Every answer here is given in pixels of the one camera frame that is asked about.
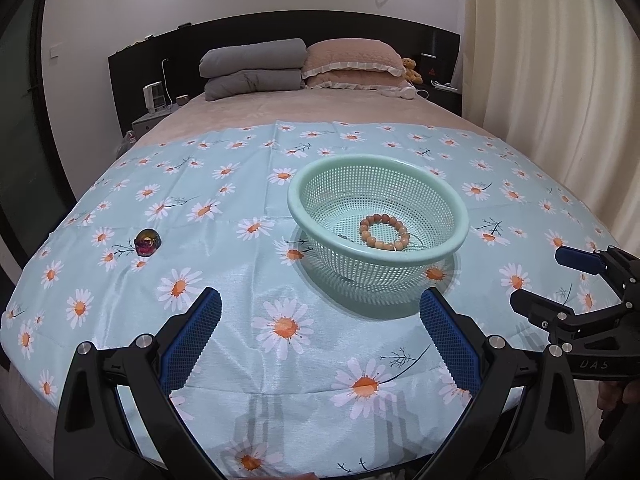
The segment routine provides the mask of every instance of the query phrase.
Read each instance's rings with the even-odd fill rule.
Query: plastic basket
[[[387,156],[316,160],[292,179],[287,203],[321,261],[344,278],[365,285],[416,278],[427,265],[457,251],[469,229],[466,207],[449,184]],[[404,222],[412,243],[404,251],[367,247],[360,239],[360,221],[374,213]],[[384,242],[398,236],[386,224],[376,224],[370,231]]]

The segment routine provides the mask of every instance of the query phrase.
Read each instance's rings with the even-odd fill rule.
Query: beige curtain
[[[640,41],[614,0],[465,0],[463,116],[640,254]]]

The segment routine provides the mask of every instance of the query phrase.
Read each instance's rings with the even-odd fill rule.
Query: black headboard
[[[232,16],[181,27],[128,46],[109,57],[111,89],[124,134],[146,113],[142,87],[162,81],[163,59],[169,94],[195,97],[204,90],[198,66],[202,56],[220,46],[302,38],[306,45],[333,38],[369,38],[391,45],[402,57],[420,61],[437,56],[448,82],[458,56],[460,35],[448,30],[376,14],[340,10],[279,10]]]

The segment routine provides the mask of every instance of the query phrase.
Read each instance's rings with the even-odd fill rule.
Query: human hand
[[[626,386],[620,382],[600,381],[598,384],[598,408],[611,412],[622,400],[625,404],[640,402],[640,379]]]

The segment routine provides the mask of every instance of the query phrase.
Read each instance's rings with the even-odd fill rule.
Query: bedsheet
[[[376,302],[340,286],[290,218],[296,172],[339,153],[418,164],[465,200],[467,240],[415,289]],[[130,241],[147,227],[162,245],[139,258]],[[436,285],[486,334],[541,349],[545,333],[511,311],[509,294],[526,288],[576,312],[615,304],[599,277],[554,261],[561,244],[612,243],[580,201],[497,139],[399,123],[233,128],[136,146],[114,163],[27,264],[0,338],[56,406],[79,342],[127,345],[213,286],[222,320],[171,395],[200,445],[230,476],[349,474],[433,452],[469,401],[420,323],[416,290]],[[141,450],[159,459],[121,394]]]

